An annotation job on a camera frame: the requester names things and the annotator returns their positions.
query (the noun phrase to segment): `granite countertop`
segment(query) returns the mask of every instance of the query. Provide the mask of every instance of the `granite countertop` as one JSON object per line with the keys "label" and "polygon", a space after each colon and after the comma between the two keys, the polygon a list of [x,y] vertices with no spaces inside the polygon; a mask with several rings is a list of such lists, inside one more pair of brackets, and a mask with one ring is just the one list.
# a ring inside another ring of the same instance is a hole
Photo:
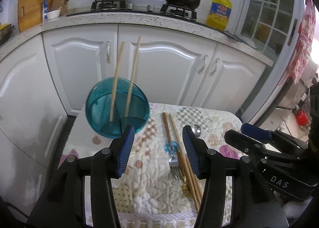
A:
{"label": "granite countertop", "polygon": [[6,43],[4,43],[0,47],[0,61],[22,43],[41,32],[61,27],[101,23],[136,24],[178,30],[222,43],[252,56],[269,66],[273,65],[273,61],[266,57],[262,52],[248,46],[247,44],[233,40],[209,27],[165,16],[127,12],[81,14],[70,17],[63,16],[43,22],[11,37]]}

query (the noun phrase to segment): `bottle label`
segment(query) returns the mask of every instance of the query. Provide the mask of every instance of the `bottle label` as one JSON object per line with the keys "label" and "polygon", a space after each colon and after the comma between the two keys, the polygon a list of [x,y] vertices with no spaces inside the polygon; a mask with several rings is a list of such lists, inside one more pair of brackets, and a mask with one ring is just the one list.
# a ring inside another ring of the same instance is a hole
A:
{"label": "bottle label", "polygon": [[211,6],[210,14],[215,14],[215,16],[218,16],[220,18],[229,19],[231,11],[232,11],[231,8],[228,8],[228,7],[224,6],[224,5],[221,5],[219,3],[213,2],[212,6]]}

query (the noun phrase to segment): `yellow oil bottle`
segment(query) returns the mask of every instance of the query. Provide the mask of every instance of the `yellow oil bottle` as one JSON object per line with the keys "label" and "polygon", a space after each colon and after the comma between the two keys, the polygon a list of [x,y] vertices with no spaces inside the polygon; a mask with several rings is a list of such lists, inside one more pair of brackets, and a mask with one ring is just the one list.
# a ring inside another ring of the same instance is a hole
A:
{"label": "yellow oil bottle", "polygon": [[207,25],[224,31],[231,11],[232,4],[230,0],[213,0],[206,22]]}

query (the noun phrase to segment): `quilted tablecloth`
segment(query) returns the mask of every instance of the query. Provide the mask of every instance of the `quilted tablecloth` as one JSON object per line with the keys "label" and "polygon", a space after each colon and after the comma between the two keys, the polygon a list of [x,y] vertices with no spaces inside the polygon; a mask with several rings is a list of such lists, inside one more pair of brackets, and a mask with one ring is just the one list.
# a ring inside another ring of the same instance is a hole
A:
{"label": "quilted tablecloth", "polygon": [[[122,228],[184,228],[192,227],[197,212],[191,198],[183,193],[181,180],[170,172],[165,151],[167,143],[162,112],[172,113],[179,135],[185,125],[198,124],[200,136],[209,148],[227,157],[239,159],[242,153],[227,145],[224,134],[229,129],[240,131],[240,120],[229,112],[150,103],[150,117],[144,128],[135,134],[127,168],[122,177],[112,180],[116,208]],[[170,125],[173,140],[173,129]],[[78,158],[94,155],[108,147],[111,139],[98,135],[89,126],[84,109],[75,120],[60,164],[69,155]],[[198,181],[203,192],[205,180]],[[231,177],[226,181],[226,201],[223,224],[229,223],[231,213]],[[85,183],[85,210],[87,224],[92,225],[90,179]]]}

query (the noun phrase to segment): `black cable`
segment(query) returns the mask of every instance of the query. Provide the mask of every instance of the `black cable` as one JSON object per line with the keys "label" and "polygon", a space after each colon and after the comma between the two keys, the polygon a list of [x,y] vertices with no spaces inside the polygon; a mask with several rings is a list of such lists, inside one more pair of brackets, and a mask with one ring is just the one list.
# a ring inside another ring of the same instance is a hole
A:
{"label": "black cable", "polygon": [[7,206],[7,207],[11,207],[11,208],[13,208],[14,210],[16,210],[16,211],[18,211],[21,215],[23,215],[25,218],[29,218],[29,216],[28,215],[26,215],[24,212],[22,212],[19,208],[17,208],[15,205],[13,205],[13,204],[11,204],[11,203],[9,203],[9,202],[4,202],[4,204],[5,204],[5,206]]}

